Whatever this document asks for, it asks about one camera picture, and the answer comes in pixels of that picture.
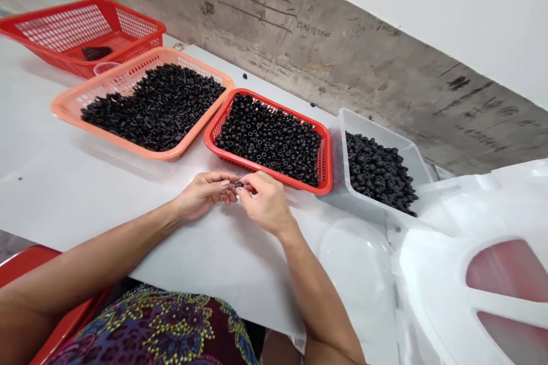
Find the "empty red basket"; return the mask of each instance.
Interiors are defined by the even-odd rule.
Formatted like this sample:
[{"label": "empty red basket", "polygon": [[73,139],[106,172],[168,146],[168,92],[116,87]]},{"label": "empty red basket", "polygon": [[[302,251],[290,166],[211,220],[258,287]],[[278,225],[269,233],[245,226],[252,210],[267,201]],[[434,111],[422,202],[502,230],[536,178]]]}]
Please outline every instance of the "empty red basket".
[{"label": "empty red basket", "polygon": [[[281,108],[285,114],[293,114],[294,117],[301,120],[301,122],[310,123],[313,125],[314,131],[316,131],[321,136],[320,149],[318,150],[318,159],[316,166],[318,167],[318,179],[319,185],[317,187],[312,187],[304,182],[295,180],[287,175],[274,171],[273,169],[264,167],[253,161],[246,160],[236,154],[229,153],[228,151],[223,150],[215,145],[215,139],[221,133],[221,127],[226,122],[227,116],[230,114],[232,109],[232,101],[234,100],[237,93],[242,95],[251,94],[253,101],[260,101],[266,103],[269,108],[277,110]],[[295,112],[287,107],[284,107],[278,103],[275,103],[253,91],[246,90],[245,88],[237,88],[233,90],[228,96],[213,120],[209,123],[204,133],[204,141],[206,146],[215,154],[217,154],[222,160],[242,167],[250,172],[264,171],[270,176],[274,177],[283,184],[295,188],[297,190],[306,190],[310,191],[316,195],[325,195],[333,187],[333,170],[331,166],[331,134],[329,130],[318,123],[317,121],[312,120],[298,112]]]},{"label": "empty red basket", "polygon": [[[94,76],[98,63],[123,63],[161,46],[164,32],[164,24],[112,0],[82,0],[0,19],[0,34],[85,78]],[[110,47],[112,53],[87,61],[82,47]]]}]

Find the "pile of black parts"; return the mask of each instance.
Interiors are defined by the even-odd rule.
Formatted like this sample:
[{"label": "pile of black parts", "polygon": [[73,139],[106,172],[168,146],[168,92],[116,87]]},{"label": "pile of black parts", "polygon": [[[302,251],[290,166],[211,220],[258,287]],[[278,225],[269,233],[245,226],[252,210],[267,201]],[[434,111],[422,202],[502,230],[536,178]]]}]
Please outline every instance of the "pile of black parts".
[{"label": "pile of black parts", "polygon": [[407,167],[397,148],[385,148],[374,138],[351,134],[346,131],[346,148],[352,188],[360,194],[396,208],[413,217],[417,215],[409,207],[418,200],[411,186],[413,177],[407,175]]},{"label": "pile of black parts", "polygon": [[213,77],[177,64],[147,70],[134,94],[96,97],[82,109],[82,120],[152,151],[181,142],[226,90]]},{"label": "pile of black parts", "polygon": [[321,136],[292,114],[236,94],[215,145],[254,163],[317,187]]}]

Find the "small black component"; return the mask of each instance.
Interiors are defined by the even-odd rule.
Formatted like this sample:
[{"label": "small black component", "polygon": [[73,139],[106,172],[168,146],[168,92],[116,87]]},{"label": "small black component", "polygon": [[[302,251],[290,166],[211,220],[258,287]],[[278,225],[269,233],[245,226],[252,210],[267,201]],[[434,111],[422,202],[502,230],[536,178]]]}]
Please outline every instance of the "small black component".
[{"label": "small black component", "polygon": [[82,54],[87,61],[100,60],[111,53],[110,47],[82,47]]}]

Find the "white table surface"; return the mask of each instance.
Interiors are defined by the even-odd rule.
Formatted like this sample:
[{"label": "white table surface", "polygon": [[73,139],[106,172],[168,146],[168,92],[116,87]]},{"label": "white table surface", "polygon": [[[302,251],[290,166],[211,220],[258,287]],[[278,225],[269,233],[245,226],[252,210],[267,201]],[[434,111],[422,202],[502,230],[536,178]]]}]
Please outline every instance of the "white table surface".
[{"label": "white table surface", "polygon": [[[22,12],[71,1],[76,0],[0,0],[0,6]],[[176,42],[164,35],[165,46]],[[250,88],[326,126],[334,119],[249,73],[244,80],[245,71],[198,47],[185,53],[231,76],[237,88]],[[199,172],[236,171],[206,148],[203,134],[181,160],[165,163],[136,156],[58,120],[50,102],[81,81],[0,36],[0,229],[65,251],[174,198]],[[286,193],[317,253],[326,230],[349,215],[310,193],[289,188]],[[239,204],[218,206],[178,230],[131,276],[167,290],[223,298],[245,319],[304,337],[281,247]],[[367,335],[375,330],[357,332],[371,363],[397,363],[395,340],[372,343],[375,338]]]}]

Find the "clear plastic container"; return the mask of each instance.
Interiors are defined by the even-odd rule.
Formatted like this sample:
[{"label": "clear plastic container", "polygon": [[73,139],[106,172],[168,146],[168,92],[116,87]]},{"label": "clear plastic container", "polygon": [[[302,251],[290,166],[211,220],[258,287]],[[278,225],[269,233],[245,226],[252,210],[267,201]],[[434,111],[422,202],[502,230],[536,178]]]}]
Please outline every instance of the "clear plastic container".
[{"label": "clear plastic container", "polygon": [[352,188],[345,131],[375,138],[379,144],[399,150],[398,154],[404,158],[403,165],[409,168],[408,175],[413,177],[413,188],[417,190],[417,195],[420,197],[411,204],[412,211],[420,215],[432,196],[437,196],[436,192],[431,191],[432,178],[417,146],[412,141],[346,108],[339,109],[339,115],[329,127],[329,131],[333,153],[333,189],[325,196],[318,196],[320,201],[381,225],[384,225],[390,217],[395,217],[398,222],[413,218],[391,206],[366,197]]}]

